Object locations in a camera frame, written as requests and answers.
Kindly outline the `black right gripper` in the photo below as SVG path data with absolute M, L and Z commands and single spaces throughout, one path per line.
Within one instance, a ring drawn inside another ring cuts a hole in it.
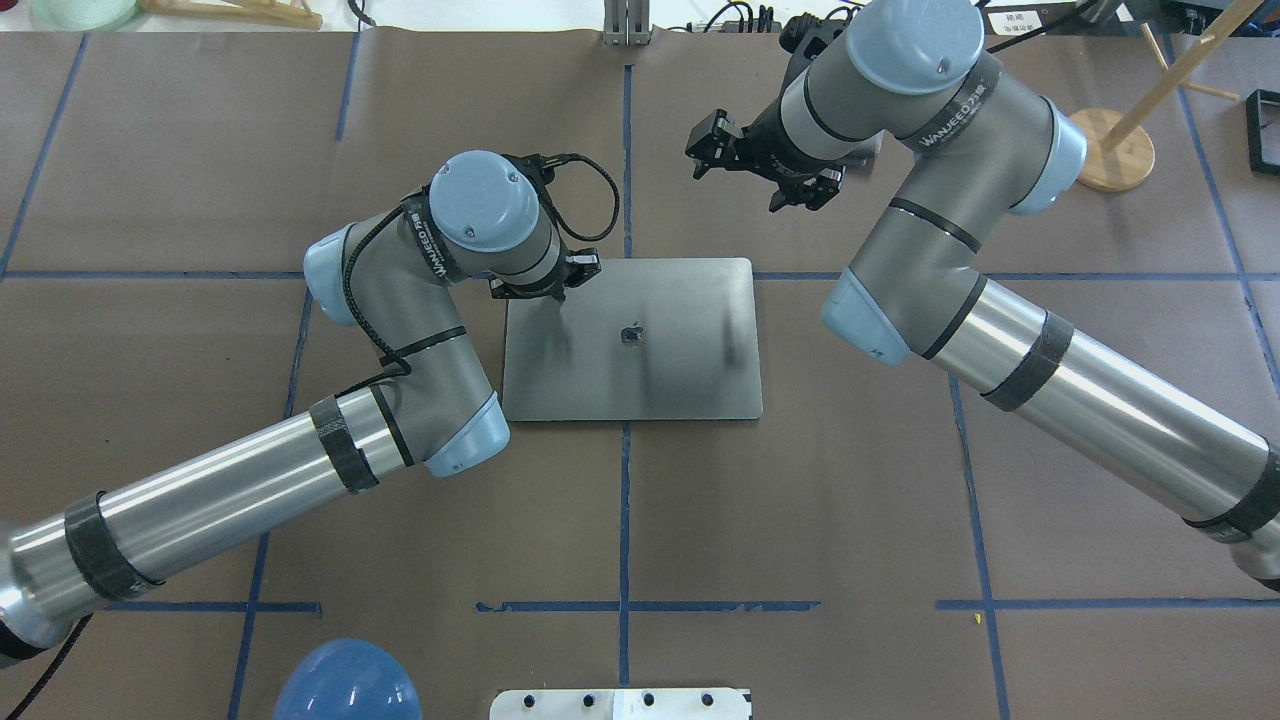
M 712 169 L 745 170 L 776 183 L 768 211 L 803 206 L 822 209 L 835 199 L 844 167 L 805 154 L 786 133 L 781 101 L 774 100 L 741 131 L 726 110 L 714 110 L 689 133 L 685 155 L 694 160 L 692 178 Z

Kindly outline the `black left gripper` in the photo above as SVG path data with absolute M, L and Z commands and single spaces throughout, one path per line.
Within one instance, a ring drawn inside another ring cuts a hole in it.
M 490 269 L 490 295 L 499 300 L 525 300 L 553 297 L 564 301 L 567 288 L 580 287 L 602 272 L 596 250 L 576 250 L 545 255 L 525 272 L 499 272 Z

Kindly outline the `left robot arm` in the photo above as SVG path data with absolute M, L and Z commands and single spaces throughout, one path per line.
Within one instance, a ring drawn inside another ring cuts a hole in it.
M 500 452 L 509 427 L 451 291 L 489 273 L 494 299 L 559 301 L 599 273 L 593 237 L 564 246 L 570 228 L 547 190 L 579 160 L 465 151 L 387 214 L 314 243 L 303 258 L 312 300 L 364 332 L 379 372 L 273 427 L 4 529 L 3 665 L 402 469 L 452 477 Z

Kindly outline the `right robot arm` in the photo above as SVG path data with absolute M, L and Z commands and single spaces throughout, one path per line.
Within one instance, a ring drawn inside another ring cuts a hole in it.
M 1277 589 L 1277 438 L 1252 430 L 1000 283 L 980 266 L 1050 211 L 1085 167 L 1087 141 L 1053 100 L 986 46 L 969 1 L 870 1 L 809 49 L 756 118 L 714 110 L 685 147 L 774 184 L 771 209 L 823 208 L 855 147 L 900 142 L 911 167 L 820 316 L 846 343 L 920 357 L 989 406 L 1039 427 L 1224 547 Z

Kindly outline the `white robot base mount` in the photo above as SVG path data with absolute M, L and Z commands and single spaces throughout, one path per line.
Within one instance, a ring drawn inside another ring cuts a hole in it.
M 512 689 L 490 719 L 753 719 L 749 691 L 730 687 Z

